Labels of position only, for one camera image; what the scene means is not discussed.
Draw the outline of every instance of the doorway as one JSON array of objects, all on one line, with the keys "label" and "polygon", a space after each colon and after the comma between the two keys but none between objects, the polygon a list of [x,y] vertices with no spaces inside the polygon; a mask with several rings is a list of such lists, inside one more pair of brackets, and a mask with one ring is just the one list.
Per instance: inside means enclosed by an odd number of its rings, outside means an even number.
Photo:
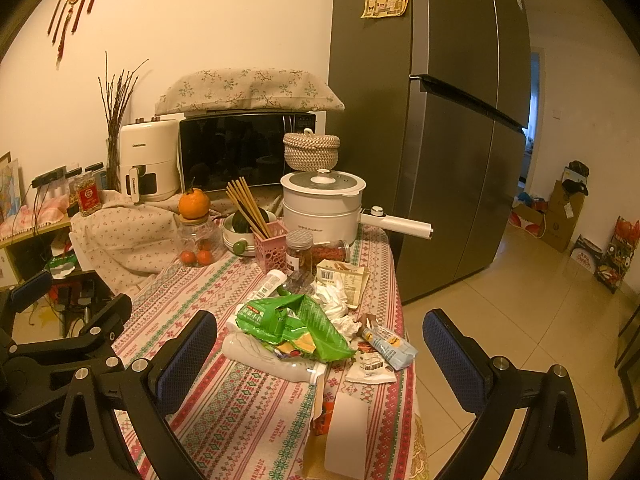
[{"label": "doorway", "polygon": [[527,137],[522,166],[520,168],[520,179],[518,186],[524,189],[527,183],[527,175],[533,156],[533,147],[536,142],[536,129],[538,127],[538,107],[540,104],[540,53],[531,53],[531,98],[529,101],[529,124],[522,131]]}]

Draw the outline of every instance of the pot lid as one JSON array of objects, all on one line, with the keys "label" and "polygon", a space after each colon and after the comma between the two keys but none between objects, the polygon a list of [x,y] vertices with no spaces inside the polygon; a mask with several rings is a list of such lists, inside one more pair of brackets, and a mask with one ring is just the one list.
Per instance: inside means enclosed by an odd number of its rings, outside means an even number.
[{"label": "pot lid", "polygon": [[356,195],[367,186],[359,176],[343,171],[296,171],[280,179],[287,189],[316,195]]}]

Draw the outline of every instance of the floral fabric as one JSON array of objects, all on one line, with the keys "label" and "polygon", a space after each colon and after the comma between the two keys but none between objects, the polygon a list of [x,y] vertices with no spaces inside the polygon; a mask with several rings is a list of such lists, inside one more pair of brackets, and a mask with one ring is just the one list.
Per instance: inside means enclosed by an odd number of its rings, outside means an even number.
[{"label": "floral fabric", "polygon": [[200,70],[171,85],[156,115],[208,110],[344,110],[318,76],[304,70],[222,68]]}]

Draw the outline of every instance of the tablecloth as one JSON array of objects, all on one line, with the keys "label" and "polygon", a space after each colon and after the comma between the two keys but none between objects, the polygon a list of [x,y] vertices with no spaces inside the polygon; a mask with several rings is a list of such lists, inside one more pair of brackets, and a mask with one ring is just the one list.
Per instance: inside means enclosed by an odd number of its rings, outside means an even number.
[{"label": "tablecloth", "polygon": [[[383,230],[363,226],[352,263],[367,266],[370,279],[359,311],[404,333],[393,259]],[[263,274],[253,258],[227,253],[201,268],[174,262],[134,299],[131,318],[113,348],[125,365],[151,358],[198,310],[218,322],[218,339],[177,413],[172,430],[206,478],[216,480],[300,480],[315,386],[290,383],[228,360],[221,352],[225,321]],[[344,381],[344,362],[331,366],[325,400],[338,391],[369,403],[367,480],[428,478],[422,425],[415,395],[415,369],[397,373],[392,384]],[[118,420],[145,479],[155,478],[124,412]]]}]

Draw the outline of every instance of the black cap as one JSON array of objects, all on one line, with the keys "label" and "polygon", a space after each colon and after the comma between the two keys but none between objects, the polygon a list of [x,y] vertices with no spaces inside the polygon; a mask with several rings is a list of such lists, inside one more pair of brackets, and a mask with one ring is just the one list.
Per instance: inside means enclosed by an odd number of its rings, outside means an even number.
[{"label": "black cap", "polygon": [[92,164],[90,166],[87,166],[86,168],[84,168],[85,171],[97,171],[97,170],[101,170],[102,168],[104,168],[104,164],[101,162],[98,162],[97,164]]},{"label": "black cap", "polygon": [[80,173],[82,173],[82,168],[75,168],[74,170],[67,171],[65,173],[65,177],[71,178],[72,176],[79,175]]}]

